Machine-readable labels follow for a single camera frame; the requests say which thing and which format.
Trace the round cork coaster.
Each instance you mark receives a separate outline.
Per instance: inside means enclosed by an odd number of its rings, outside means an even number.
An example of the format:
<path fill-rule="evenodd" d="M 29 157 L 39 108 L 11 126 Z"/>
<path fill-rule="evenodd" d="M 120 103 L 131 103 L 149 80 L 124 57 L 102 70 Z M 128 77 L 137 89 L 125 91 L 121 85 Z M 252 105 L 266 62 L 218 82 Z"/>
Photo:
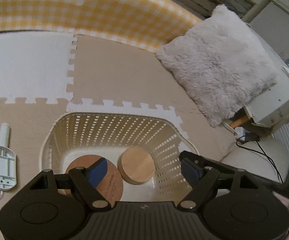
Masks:
<path fill-rule="evenodd" d="M 67 167 L 65 173 L 68 173 L 71 169 L 76 167 L 88 168 L 97 162 L 102 157 L 100 155 L 88 154 L 82 155 L 72 161 Z M 118 168 L 108 159 L 107 164 L 104 161 L 97 167 L 95 172 L 88 171 L 87 175 L 90 175 L 89 182 L 95 189 L 114 206 L 116 202 L 121 200 L 123 194 L 123 179 Z"/>

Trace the cream plastic woven basket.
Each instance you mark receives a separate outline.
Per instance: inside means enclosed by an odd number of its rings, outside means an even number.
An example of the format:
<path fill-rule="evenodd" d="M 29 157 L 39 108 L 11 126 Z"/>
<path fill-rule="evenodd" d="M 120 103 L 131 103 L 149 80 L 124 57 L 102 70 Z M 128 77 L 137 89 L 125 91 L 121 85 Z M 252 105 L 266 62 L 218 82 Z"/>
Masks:
<path fill-rule="evenodd" d="M 71 112 L 53 125 L 40 151 L 39 169 L 62 174 L 83 155 L 99 155 L 114 165 L 128 148 L 138 146 L 155 163 L 155 174 L 142 185 L 123 183 L 121 200 L 179 202 L 191 191 L 181 174 L 179 155 L 196 147 L 168 120 L 152 116 Z"/>

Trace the round wooden block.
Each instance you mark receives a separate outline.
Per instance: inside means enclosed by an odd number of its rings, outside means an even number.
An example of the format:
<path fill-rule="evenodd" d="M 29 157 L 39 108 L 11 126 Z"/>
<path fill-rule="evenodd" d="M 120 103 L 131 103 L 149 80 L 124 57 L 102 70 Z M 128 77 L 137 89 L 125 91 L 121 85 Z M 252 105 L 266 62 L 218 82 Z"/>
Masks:
<path fill-rule="evenodd" d="M 117 167 L 122 178 L 133 185 L 148 182 L 155 174 L 155 164 L 151 155 L 139 147 L 126 149 L 119 157 Z"/>

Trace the white bedside cabinet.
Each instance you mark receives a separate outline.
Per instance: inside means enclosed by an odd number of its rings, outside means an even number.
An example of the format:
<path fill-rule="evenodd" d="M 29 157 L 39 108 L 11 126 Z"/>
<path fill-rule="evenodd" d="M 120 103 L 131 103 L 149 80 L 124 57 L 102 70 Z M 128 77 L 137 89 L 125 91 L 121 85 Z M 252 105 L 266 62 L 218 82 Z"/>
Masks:
<path fill-rule="evenodd" d="M 289 121 L 289 69 L 273 48 L 255 31 L 253 33 L 277 69 L 277 83 L 252 99 L 244 106 L 244 111 L 253 125 L 276 130 Z"/>

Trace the right fluffy white cushion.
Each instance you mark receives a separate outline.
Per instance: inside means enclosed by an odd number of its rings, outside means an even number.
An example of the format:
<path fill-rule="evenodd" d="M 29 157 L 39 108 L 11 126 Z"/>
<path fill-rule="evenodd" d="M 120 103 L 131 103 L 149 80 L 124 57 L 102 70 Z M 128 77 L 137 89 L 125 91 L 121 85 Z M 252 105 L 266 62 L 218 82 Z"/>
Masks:
<path fill-rule="evenodd" d="M 223 4 L 155 55 L 212 127 L 232 118 L 278 79 L 258 37 Z"/>

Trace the yellow checkered bed cover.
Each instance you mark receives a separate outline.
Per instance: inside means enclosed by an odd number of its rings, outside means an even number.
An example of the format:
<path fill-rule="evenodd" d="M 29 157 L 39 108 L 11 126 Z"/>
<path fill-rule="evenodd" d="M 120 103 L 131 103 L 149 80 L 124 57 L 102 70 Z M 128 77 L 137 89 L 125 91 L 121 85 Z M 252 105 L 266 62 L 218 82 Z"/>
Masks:
<path fill-rule="evenodd" d="M 0 0 L 0 32 L 82 34 L 150 52 L 198 23 L 171 0 Z"/>

